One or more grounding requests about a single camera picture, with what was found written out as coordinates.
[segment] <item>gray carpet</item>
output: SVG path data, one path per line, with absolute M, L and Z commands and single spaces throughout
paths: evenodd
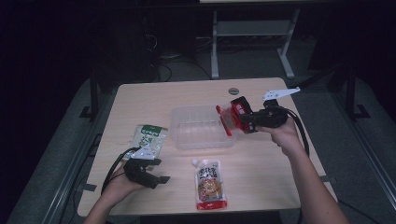
M 306 70 L 314 46 L 313 40 L 294 41 L 290 45 L 288 57 L 296 75 L 293 80 L 285 77 L 274 45 L 220 54 L 219 79 L 282 77 L 288 86 L 295 85 L 316 73 Z M 177 58 L 167 63 L 172 69 L 169 81 L 208 79 L 208 52 L 197 55 L 196 62 L 199 66 L 185 63 L 186 60 L 191 61 Z M 164 68 L 160 72 L 163 79 L 170 74 Z M 364 105 L 371 118 L 351 122 L 342 106 L 345 91 L 328 92 L 325 86 L 329 78 L 323 78 L 292 97 L 337 197 L 363 214 L 344 203 L 340 205 L 351 223 L 375 223 L 365 215 L 379 223 L 396 223 L 395 208 L 375 176 L 354 131 L 356 126 L 362 129 L 389 177 L 396 181 L 396 125 L 376 101 L 369 86 L 359 79 L 356 103 Z M 97 134 L 102 133 L 105 128 L 116 93 L 117 90 L 110 94 L 99 94 L 100 112 L 90 122 L 89 119 L 78 117 L 83 107 L 90 104 L 89 82 L 81 86 L 8 223 L 82 222 L 83 217 L 79 217 L 76 210 L 81 196 L 81 185 L 85 183 L 94 159 L 95 147 L 90 147 L 95 137 L 100 139 Z M 63 189 L 63 184 L 71 188 Z M 62 198 L 63 190 L 68 190 L 68 197 Z M 281 211 L 283 223 L 296 223 L 298 214 L 297 209 Z M 113 223 L 138 223 L 138 220 L 138 217 L 109 218 Z

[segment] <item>hand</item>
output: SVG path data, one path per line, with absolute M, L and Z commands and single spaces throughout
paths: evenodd
M 256 130 L 270 133 L 272 141 L 277 143 L 282 148 L 282 152 L 288 157 L 294 153 L 304 152 L 293 118 L 288 118 L 286 123 L 278 128 L 256 126 Z
M 125 161 L 121 164 L 121 167 L 111 176 L 111 180 L 100 199 L 104 200 L 106 204 L 111 207 L 121 202 L 133 191 L 145 188 L 142 185 L 131 182 L 128 177 L 126 177 L 123 169 L 124 165 Z

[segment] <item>person's left hand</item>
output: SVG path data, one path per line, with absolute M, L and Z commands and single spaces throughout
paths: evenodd
M 101 199 L 106 200 L 106 203 L 111 207 L 121 202 L 133 191 L 145 188 L 142 185 L 131 182 L 128 177 L 126 177 L 123 169 L 124 164 L 125 161 L 111 176 L 111 180 L 101 196 Z

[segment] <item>wooden table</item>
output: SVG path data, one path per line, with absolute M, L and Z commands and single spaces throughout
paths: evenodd
M 237 96 L 228 89 L 237 88 Z M 131 145 L 138 124 L 169 128 L 171 111 L 183 105 L 224 105 L 245 96 L 253 111 L 262 109 L 262 95 L 268 90 L 286 89 L 281 78 L 230 79 L 172 83 L 122 85 L 117 93 L 97 150 L 87 183 L 95 191 L 84 190 L 78 213 L 85 217 L 100 196 L 103 181 L 115 159 Z M 279 104 L 298 114 L 290 96 Z M 311 160 L 318 174 L 325 175 L 312 146 Z M 290 163 L 268 133 L 239 134 L 233 147 L 177 149 L 171 136 L 163 145 L 163 161 L 151 173 L 171 179 L 156 189 L 131 194 L 111 211 L 112 215 L 159 215 L 198 213 L 195 206 L 193 158 L 219 159 L 228 207 L 217 212 L 259 211 L 299 208 Z M 325 183 L 332 195 L 330 183 Z

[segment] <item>plastic tray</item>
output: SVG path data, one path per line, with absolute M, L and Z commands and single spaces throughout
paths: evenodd
M 178 148 L 232 147 L 215 105 L 189 105 L 172 110 L 171 136 Z

